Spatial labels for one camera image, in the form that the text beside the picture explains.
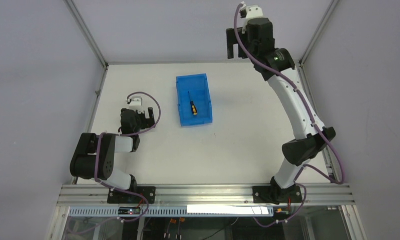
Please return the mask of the black yellow screwdriver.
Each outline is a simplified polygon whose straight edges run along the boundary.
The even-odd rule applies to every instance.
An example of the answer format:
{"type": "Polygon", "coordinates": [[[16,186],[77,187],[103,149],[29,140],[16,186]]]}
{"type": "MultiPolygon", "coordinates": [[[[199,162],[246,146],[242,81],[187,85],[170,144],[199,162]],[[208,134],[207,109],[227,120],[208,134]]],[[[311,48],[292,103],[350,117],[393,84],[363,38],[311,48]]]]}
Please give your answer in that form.
{"type": "Polygon", "coordinates": [[[191,94],[190,94],[189,91],[188,91],[188,97],[189,97],[189,103],[190,103],[191,113],[192,113],[192,115],[196,116],[196,115],[198,114],[198,113],[197,113],[197,108],[196,108],[196,106],[195,106],[195,104],[194,104],[194,101],[193,101],[193,99],[192,99],[191,94]]]}

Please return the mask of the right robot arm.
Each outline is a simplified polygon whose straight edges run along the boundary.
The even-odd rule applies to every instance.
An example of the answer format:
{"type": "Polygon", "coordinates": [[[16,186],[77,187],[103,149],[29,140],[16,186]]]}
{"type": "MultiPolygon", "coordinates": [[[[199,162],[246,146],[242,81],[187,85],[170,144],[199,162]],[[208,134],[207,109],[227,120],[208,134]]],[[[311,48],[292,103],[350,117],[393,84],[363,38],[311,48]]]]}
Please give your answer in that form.
{"type": "Polygon", "coordinates": [[[254,69],[277,94],[292,127],[294,139],[282,145],[284,160],[270,186],[259,191],[265,203],[279,204],[299,196],[295,179],[302,168],[315,158],[336,135],[326,127],[304,96],[300,84],[282,76],[295,64],[285,48],[275,47],[273,24],[265,17],[247,21],[245,28],[226,29],[227,57],[234,58],[233,46],[238,45],[238,57],[249,58],[254,69]]]}

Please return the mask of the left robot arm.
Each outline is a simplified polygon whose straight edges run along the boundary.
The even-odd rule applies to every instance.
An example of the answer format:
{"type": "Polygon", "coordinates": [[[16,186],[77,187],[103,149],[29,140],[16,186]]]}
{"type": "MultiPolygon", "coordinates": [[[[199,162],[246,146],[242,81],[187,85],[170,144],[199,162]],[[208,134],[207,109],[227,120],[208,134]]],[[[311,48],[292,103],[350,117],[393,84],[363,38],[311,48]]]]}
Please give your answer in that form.
{"type": "Polygon", "coordinates": [[[98,180],[113,188],[137,192],[136,178],[114,167],[116,153],[133,153],[140,144],[139,133],[155,123],[152,107],[144,110],[121,109],[121,133],[97,135],[92,132],[81,134],[72,160],[70,173],[86,180],[98,180]]]}

